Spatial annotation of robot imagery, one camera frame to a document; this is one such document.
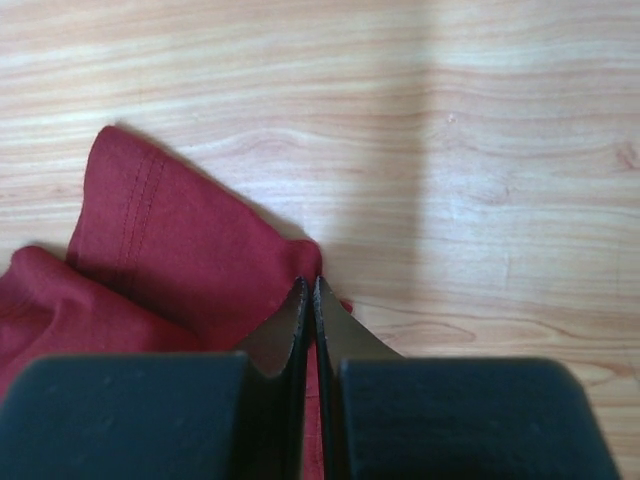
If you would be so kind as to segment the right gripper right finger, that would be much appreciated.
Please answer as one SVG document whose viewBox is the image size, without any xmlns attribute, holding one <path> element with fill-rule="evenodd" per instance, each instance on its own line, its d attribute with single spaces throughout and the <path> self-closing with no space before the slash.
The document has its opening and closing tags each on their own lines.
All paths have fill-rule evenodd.
<svg viewBox="0 0 640 480">
<path fill-rule="evenodd" d="M 616 479 L 586 393 L 531 357 L 405 357 L 315 283 L 329 479 Z"/>
</svg>

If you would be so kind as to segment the red t-shirt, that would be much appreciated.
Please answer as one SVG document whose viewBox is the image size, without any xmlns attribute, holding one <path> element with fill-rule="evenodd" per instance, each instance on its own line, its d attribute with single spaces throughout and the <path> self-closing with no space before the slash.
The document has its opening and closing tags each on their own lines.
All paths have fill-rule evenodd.
<svg viewBox="0 0 640 480">
<path fill-rule="evenodd" d="M 309 287 L 302 471 L 325 476 L 312 343 L 319 247 L 288 240 L 250 207 L 154 144 L 108 126 L 87 163 L 64 259 L 17 250 L 1 278 L 1 407 L 49 356 L 227 353 Z"/>
</svg>

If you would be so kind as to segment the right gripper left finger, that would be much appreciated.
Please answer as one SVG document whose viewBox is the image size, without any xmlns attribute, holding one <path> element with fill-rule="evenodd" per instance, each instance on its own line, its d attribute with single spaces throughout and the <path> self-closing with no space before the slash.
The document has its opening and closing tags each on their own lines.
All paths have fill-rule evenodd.
<svg viewBox="0 0 640 480">
<path fill-rule="evenodd" d="M 1 407 L 5 479 L 296 479 L 309 287 L 227 353 L 49 356 Z"/>
</svg>

